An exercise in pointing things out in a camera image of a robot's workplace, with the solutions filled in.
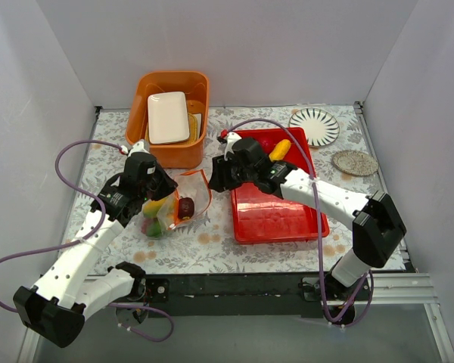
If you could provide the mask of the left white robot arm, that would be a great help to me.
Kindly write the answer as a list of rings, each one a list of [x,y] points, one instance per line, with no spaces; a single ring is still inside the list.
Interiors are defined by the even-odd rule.
[[[20,287],[13,301],[21,321],[56,346],[69,346],[93,314],[117,299],[136,303],[147,293],[146,273],[130,262],[109,268],[91,284],[85,279],[106,247],[141,211],[146,199],[161,200],[177,188],[156,157],[130,152],[123,172],[107,180],[76,237],[31,288]]]

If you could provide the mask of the dark brown passion fruit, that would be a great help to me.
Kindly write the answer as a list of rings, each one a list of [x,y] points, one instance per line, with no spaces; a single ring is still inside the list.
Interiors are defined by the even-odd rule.
[[[178,201],[177,216],[180,220],[189,220],[195,214],[194,200],[190,197],[181,197]]]

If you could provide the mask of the yellow elongated mango toy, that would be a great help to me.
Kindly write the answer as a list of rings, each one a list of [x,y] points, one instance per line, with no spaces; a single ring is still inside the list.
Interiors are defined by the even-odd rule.
[[[269,154],[269,159],[272,162],[283,160],[290,149],[291,142],[287,139],[283,139],[274,146],[273,150]]]

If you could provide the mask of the green yellow papaya toy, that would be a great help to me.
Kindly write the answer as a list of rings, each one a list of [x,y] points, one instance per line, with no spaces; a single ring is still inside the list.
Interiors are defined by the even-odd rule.
[[[163,219],[171,207],[171,200],[163,198],[161,200],[149,200],[142,207],[142,215],[146,219]]]

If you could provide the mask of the orange green mango toy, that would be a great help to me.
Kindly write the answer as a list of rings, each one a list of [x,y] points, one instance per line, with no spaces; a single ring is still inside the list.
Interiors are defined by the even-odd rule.
[[[151,238],[159,238],[163,236],[163,227],[158,219],[146,220],[145,235]]]

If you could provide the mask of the clear zip top bag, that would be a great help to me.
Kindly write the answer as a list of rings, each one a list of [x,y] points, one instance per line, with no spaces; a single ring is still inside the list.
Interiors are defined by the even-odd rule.
[[[202,169],[183,172],[173,178],[177,189],[158,201],[148,200],[141,213],[140,232],[158,239],[199,219],[208,209],[212,194]]]

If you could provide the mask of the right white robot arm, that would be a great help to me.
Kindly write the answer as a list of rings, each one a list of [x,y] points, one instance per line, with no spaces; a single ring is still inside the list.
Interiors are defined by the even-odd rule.
[[[370,268],[382,268],[406,234],[406,226],[387,193],[372,196],[349,191],[310,176],[284,160],[272,161],[253,138],[230,132],[220,142],[224,154],[214,157],[210,189],[232,191],[252,183],[264,194],[318,207],[320,211],[347,227],[353,246],[331,270],[328,294],[347,299],[356,281]]]

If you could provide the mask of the purple grape bunch toy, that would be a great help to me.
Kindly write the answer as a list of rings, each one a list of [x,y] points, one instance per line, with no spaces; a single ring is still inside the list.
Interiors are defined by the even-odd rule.
[[[149,219],[144,219],[142,224],[141,224],[141,232],[142,234],[147,235],[148,234],[148,226],[150,225],[150,220]]]

